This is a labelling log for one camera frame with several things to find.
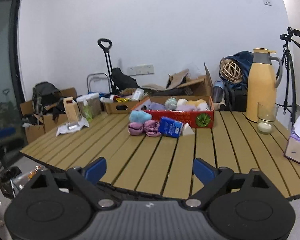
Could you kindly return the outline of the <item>white triangular sponge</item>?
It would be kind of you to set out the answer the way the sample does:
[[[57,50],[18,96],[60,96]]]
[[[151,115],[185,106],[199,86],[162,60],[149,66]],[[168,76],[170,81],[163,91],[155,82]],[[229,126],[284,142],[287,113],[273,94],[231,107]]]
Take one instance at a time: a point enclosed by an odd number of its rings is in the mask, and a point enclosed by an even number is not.
[[[194,135],[194,131],[188,123],[185,123],[183,125],[181,134],[182,134],[182,136]]]

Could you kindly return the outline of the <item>blue tissue pack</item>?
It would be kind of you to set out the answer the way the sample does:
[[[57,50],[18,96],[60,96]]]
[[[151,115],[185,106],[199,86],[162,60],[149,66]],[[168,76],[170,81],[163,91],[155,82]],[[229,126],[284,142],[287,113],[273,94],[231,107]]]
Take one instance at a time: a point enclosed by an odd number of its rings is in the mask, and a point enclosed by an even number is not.
[[[173,120],[171,118],[163,116],[159,122],[159,133],[164,136],[179,138],[183,129],[183,123],[181,121]]]

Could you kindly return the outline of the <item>yellow white plush toy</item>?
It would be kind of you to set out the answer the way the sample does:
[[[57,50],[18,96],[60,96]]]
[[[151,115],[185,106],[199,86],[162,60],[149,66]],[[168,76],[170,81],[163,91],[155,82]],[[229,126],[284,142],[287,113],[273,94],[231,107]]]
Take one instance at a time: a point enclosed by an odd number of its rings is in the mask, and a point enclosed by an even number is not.
[[[199,99],[196,101],[190,100],[186,103],[186,105],[194,106],[197,111],[209,111],[210,110],[208,103],[203,99]]]

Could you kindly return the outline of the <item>blue fluffy cloud toy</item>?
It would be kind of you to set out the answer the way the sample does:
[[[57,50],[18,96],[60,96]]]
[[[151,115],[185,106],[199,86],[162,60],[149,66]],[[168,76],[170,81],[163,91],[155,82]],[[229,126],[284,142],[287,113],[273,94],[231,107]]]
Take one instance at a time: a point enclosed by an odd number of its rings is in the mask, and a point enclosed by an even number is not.
[[[145,111],[133,110],[133,111],[131,111],[130,116],[129,116],[130,122],[137,122],[137,123],[143,123],[143,124],[146,121],[149,121],[151,119],[152,119],[152,116]]]

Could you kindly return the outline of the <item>pink satin scrunchie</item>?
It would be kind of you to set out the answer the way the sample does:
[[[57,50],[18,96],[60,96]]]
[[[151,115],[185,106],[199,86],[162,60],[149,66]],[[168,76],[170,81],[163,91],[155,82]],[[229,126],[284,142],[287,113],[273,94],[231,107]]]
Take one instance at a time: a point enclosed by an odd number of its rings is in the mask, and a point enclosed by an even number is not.
[[[128,125],[128,132],[131,136],[139,136],[144,132],[143,123],[131,122]]]
[[[148,120],[143,124],[143,130],[148,137],[159,137],[161,136],[159,126],[160,123],[157,120]]]

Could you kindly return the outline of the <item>purple knitted cloth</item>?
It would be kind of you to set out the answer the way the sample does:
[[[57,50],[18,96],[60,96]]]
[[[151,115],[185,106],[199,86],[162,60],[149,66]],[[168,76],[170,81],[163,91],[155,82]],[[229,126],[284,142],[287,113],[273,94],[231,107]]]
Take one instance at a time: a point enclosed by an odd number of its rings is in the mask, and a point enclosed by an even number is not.
[[[152,102],[148,109],[151,111],[165,111],[166,107],[160,103]]]

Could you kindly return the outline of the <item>lilac towel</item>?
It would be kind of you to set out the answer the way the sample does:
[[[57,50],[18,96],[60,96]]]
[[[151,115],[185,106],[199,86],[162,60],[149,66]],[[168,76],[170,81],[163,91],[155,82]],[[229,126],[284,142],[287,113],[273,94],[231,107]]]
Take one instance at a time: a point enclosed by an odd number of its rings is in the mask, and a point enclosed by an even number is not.
[[[191,111],[196,111],[197,107],[194,105],[180,105],[175,110],[182,111],[182,112],[191,112]]]

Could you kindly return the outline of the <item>white paper sheet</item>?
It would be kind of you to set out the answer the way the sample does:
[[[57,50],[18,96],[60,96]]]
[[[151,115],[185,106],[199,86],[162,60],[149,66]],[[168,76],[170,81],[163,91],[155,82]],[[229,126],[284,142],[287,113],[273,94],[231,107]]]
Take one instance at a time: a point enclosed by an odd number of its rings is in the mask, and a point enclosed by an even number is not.
[[[89,122],[86,118],[81,117],[79,121],[66,122],[58,126],[56,137],[62,134],[70,134],[80,131],[83,127],[89,127]]]

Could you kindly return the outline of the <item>green spray bottle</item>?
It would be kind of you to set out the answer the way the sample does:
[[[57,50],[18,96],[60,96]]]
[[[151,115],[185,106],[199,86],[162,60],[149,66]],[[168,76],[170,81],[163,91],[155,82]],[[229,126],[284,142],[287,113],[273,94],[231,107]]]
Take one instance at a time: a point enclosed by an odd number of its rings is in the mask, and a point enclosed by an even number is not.
[[[91,120],[93,120],[91,107],[86,99],[83,101],[83,115],[88,122],[91,122]]]

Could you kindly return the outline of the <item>floor cardboard box left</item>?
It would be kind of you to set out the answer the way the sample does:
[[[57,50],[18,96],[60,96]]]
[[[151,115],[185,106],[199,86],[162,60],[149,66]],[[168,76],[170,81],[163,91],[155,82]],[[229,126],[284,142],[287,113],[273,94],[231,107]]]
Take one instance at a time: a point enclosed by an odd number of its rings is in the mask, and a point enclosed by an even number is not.
[[[70,96],[75,99],[77,98],[77,92],[74,87],[60,91],[62,97],[59,102],[46,106],[41,115],[34,112],[32,99],[19,105],[28,143],[35,141],[40,136],[68,121],[63,99]]]

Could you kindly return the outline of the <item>blue water bottle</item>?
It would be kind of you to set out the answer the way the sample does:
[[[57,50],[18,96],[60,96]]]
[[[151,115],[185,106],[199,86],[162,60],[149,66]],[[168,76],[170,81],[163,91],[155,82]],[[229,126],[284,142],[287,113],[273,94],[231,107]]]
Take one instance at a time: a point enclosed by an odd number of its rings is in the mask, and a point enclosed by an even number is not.
[[[216,80],[212,89],[212,100],[214,103],[220,103],[223,99],[224,83],[221,80]]]

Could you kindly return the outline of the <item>black backpack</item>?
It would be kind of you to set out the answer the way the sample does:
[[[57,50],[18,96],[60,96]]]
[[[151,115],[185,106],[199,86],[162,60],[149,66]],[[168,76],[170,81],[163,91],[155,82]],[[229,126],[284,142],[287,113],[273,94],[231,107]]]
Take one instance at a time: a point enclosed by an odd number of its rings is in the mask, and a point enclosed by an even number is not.
[[[37,115],[43,114],[46,106],[58,103],[61,97],[61,91],[52,83],[44,81],[36,84],[32,90],[34,112]]]

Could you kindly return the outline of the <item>white plastic container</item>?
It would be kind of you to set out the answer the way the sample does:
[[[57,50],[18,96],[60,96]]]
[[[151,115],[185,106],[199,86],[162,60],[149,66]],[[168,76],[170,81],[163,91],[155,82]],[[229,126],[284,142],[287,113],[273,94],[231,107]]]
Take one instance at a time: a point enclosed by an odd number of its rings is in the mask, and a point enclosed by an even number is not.
[[[144,92],[143,89],[137,88],[137,89],[134,91],[134,93],[133,93],[133,95],[132,95],[132,97],[131,97],[131,100],[132,100],[132,101],[140,101],[140,100],[143,99],[144,94],[145,94],[145,92]]]

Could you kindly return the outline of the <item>yellow thermos jug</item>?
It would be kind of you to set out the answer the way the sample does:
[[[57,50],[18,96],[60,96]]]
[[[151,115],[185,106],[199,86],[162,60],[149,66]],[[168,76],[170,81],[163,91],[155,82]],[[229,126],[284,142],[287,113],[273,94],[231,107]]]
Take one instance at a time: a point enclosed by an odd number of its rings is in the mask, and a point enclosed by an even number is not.
[[[246,117],[257,122],[258,104],[272,108],[276,102],[276,90],[283,73],[282,61],[272,56],[275,51],[267,48],[253,49],[253,63],[248,75]]]

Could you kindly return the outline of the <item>woven rattan ball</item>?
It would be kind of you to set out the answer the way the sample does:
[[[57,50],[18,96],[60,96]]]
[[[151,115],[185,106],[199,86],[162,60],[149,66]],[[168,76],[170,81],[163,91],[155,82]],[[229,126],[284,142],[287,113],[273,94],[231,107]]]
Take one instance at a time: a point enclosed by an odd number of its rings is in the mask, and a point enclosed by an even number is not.
[[[243,81],[243,73],[236,61],[222,58],[219,64],[219,74],[230,83],[239,83]]]

